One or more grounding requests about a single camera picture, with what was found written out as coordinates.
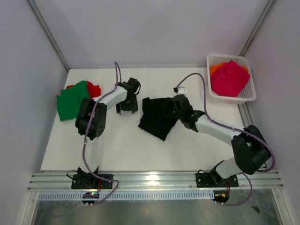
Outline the black t shirt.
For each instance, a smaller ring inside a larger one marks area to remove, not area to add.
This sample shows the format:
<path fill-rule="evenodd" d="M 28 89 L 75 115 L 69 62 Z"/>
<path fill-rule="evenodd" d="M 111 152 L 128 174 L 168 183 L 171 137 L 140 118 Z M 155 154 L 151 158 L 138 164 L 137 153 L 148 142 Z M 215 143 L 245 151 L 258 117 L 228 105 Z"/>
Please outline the black t shirt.
<path fill-rule="evenodd" d="M 143 115 L 138 125 L 139 128 L 162 141 L 166 140 L 167 135 L 177 122 L 177 119 L 164 116 L 168 100 L 169 98 L 144 98 L 142 100 Z"/>

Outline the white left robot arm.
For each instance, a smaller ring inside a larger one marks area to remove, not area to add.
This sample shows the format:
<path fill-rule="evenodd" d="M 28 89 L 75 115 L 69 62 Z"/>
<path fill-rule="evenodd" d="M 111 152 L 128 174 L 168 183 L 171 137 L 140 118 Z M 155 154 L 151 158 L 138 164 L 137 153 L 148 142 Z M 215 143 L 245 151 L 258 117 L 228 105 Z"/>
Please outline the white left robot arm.
<path fill-rule="evenodd" d="M 98 183 L 98 147 L 94 143 L 106 126 L 107 112 L 116 108 L 116 113 L 138 111 L 137 95 L 141 88 L 140 82 L 129 78 L 127 82 L 118 82 L 114 88 L 96 98 L 84 98 L 75 121 L 79 135 L 83 136 L 82 162 L 77 174 L 87 188 L 93 188 Z"/>

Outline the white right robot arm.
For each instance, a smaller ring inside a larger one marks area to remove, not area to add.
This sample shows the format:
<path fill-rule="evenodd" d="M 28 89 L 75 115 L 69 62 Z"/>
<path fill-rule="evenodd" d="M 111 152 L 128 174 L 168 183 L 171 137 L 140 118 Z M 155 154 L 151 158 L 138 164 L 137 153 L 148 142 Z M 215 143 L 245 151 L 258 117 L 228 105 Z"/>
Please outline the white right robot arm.
<path fill-rule="evenodd" d="M 205 112 L 193 109 L 184 87 L 174 88 L 174 92 L 176 95 L 167 99 L 165 117 L 178 119 L 185 128 L 215 137 L 232 147 L 233 157 L 221 161 L 210 170 L 210 184 L 218 187 L 237 174 L 252 175 L 271 158 L 257 127 L 233 127 L 214 122 Z"/>

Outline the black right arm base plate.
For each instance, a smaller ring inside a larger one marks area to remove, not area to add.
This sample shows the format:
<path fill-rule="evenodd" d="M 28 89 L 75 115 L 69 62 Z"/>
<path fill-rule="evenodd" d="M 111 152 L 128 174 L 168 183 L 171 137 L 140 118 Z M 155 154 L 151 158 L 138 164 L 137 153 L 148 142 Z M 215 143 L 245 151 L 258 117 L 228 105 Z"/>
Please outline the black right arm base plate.
<path fill-rule="evenodd" d="M 239 186 L 237 176 L 233 175 L 223 179 L 216 172 L 198 170 L 195 173 L 198 188 L 236 188 Z"/>

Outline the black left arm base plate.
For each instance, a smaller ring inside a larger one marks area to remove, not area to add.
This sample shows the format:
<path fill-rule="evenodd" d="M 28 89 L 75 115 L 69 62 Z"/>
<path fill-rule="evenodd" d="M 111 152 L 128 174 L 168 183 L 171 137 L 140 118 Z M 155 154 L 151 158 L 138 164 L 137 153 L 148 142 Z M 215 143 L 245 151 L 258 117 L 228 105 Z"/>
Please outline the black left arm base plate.
<path fill-rule="evenodd" d="M 111 181 L 101 180 L 92 174 L 75 174 L 72 178 L 72 189 L 112 189 Z"/>

